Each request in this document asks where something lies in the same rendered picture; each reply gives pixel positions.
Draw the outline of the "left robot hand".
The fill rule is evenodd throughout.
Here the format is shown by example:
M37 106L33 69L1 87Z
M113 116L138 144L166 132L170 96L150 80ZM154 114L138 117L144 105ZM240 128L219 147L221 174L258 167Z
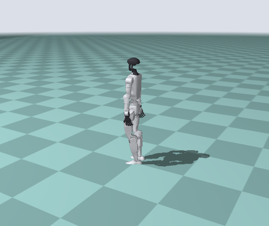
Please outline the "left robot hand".
M126 123L126 125L131 126L133 124L131 123L131 119L129 117L130 117L130 112L128 112L128 116L125 116L123 122Z

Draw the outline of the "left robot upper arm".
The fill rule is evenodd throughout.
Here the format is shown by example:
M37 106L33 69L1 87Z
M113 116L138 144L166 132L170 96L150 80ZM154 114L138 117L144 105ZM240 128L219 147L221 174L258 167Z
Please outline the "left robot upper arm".
M125 89L126 94L125 95L127 95L129 97L129 99L130 99L131 87L132 87L132 84L133 84L133 77L126 78L125 84L126 84L126 89Z

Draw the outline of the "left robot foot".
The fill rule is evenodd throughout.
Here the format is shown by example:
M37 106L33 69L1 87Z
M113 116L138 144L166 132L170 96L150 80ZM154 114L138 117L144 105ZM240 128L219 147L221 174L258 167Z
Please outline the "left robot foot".
M141 160L138 160L138 162L135 162L134 160L126 162L126 164L142 164Z

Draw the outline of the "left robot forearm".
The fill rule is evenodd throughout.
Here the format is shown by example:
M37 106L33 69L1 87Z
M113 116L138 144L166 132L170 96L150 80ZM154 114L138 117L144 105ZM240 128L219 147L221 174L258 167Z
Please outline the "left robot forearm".
M124 115L128 116L128 112L130 110L130 108L129 108L129 106L130 106L129 97L127 95L124 95L123 99L124 99Z

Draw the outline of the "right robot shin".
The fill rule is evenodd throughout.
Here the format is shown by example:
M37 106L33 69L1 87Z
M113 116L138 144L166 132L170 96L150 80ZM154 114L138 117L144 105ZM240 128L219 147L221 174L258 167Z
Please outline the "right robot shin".
M138 138L138 141L137 141L137 143L138 143L138 157L142 156L142 152L141 152L141 148L143 146L142 142L143 142L143 137L141 136L140 138Z

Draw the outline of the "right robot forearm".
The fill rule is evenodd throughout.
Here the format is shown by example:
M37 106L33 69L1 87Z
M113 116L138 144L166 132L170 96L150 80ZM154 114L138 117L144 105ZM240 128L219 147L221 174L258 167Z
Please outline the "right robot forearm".
M138 101L138 104L140 104L140 106L141 106L141 93L140 93L140 98L137 99L137 101Z

